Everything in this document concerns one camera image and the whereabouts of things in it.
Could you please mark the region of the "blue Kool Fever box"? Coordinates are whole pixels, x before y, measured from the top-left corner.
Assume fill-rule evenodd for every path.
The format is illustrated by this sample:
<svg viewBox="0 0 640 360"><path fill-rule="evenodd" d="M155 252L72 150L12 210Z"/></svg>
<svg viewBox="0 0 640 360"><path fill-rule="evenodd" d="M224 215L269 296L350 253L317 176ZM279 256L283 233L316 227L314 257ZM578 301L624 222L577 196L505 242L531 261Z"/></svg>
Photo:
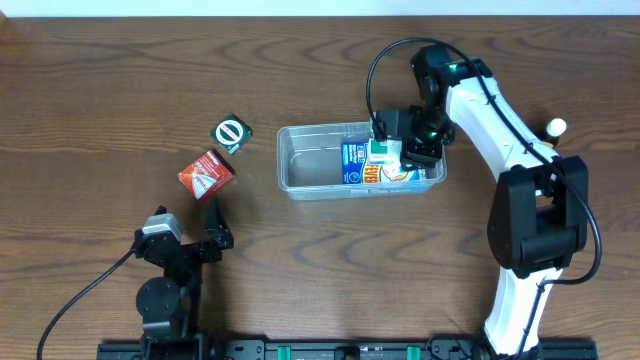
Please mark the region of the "blue Kool Fever box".
<svg viewBox="0 0 640 360"><path fill-rule="evenodd" d="M424 169L404 171L401 165L378 166L369 164L367 152L369 140L342 143L343 184L418 182L426 179L426 171Z"/></svg>

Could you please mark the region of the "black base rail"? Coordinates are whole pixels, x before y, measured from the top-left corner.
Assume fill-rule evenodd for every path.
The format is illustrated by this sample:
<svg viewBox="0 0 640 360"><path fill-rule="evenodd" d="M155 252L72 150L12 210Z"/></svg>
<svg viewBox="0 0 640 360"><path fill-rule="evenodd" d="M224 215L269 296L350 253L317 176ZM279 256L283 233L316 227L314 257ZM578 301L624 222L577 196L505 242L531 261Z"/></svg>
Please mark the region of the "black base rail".
<svg viewBox="0 0 640 360"><path fill-rule="evenodd" d="M100 344L96 358L209 360L477 360L496 359L488 346L471 338L432 338L426 342L273 342L263 340Z"/></svg>

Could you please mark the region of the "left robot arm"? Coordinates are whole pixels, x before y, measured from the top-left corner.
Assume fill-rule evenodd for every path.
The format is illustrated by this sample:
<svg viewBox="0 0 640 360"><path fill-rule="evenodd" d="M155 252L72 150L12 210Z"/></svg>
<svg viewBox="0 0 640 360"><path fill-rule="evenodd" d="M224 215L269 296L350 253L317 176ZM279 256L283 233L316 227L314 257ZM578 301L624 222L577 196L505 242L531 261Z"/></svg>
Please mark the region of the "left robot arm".
<svg viewBox="0 0 640 360"><path fill-rule="evenodd" d="M222 260L234 237L213 198L204 221L208 238L183 244L184 230L163 206L134 233L133 254L160 267L163 274L146 281L136 295L142 316L143 359L219 359L219 343L198 330L202 267Z"/></svg>

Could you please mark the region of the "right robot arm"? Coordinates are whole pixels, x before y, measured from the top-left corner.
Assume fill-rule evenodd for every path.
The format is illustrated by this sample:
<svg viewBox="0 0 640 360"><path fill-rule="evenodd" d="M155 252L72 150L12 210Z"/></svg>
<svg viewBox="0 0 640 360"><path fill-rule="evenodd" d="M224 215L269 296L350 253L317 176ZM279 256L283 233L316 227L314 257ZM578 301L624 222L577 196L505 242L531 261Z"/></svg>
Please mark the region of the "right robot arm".
<svg viewBox="0 0 640 360"><path fill-rule="evenodd" d="M475 359L594 359L591 343L543 345L539 322L555 285L598 270L602 241L588 206L588 170L532 132L500 94L491 70L453 46L423 39L411 59L423 105L386 111L375 129L402 143L405 169L432 167L461 128L496 179L487 238L500 266Z"/></svg>

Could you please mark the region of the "green square box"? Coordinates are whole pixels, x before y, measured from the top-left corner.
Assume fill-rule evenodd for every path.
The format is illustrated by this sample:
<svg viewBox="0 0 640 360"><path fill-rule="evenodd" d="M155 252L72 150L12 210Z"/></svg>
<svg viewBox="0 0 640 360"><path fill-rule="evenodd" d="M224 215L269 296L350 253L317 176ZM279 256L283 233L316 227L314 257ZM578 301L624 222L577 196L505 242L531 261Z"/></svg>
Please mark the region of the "green square box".
<svg viewBox="0 0 640 360"><path fill-rule="evenodd" d="M210 137L231 155L241 149L252 136L251 127L235 114L226 116L210 132Z"/></svg>

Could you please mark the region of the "dark bottle white cap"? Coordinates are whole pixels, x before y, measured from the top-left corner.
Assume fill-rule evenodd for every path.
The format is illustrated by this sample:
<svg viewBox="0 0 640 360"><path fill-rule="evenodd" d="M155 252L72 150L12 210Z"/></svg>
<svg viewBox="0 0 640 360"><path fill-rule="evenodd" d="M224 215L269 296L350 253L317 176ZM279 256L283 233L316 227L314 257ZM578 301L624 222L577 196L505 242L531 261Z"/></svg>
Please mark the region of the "dark bottle white cap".
<svg viewBox="0 0 640 360"><path fill-rule="evenodd" d="M558 145L560 137L566 130L566 121L562 118L554 118L544 128L536 132L536 137L547 146L554 148Z"/></svg>

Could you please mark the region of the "red orange box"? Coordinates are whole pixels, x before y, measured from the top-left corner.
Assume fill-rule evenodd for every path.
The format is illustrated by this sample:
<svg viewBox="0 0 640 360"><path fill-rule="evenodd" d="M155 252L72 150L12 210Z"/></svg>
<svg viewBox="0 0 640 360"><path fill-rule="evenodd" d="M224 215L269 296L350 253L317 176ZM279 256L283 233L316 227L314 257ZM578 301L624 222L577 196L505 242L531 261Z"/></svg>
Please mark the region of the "red orange box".
<svg viewBox="0 0 640 360"><path fill-rule="evenodd" d="M209 150L180 171L177 178L196 200L204 201L233 180L235 171L216 150Z"/></svg>

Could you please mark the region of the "white green medicine box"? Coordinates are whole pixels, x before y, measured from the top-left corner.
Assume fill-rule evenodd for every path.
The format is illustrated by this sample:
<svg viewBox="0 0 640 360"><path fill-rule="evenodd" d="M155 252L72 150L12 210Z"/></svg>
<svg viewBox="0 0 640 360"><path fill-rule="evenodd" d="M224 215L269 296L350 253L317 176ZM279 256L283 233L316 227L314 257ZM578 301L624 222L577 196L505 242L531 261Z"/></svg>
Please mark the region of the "white green medicine box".
<svg viewBox="0 0 640 360"><path fill-rule="evenodd" d="M367 144L368 163L378 166L400 166L401 151L402 142L399 140L370 139Z"/></svg>

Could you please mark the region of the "clear plastic container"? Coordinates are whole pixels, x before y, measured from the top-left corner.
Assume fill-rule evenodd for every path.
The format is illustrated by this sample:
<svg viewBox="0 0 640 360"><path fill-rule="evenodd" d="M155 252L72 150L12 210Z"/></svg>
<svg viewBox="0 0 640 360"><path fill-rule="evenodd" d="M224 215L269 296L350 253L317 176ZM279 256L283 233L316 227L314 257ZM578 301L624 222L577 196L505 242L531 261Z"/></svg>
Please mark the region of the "clear plastic container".
<svg viewBox="0 0 640 360"><path fill-rule="evenodd" d="M277 134L277 173L280 188L293 200L402 195L428 191L447 176L446 161L424 169L418 182L343 184L341 145L373 137L367 122L287 126Z"/></svg>

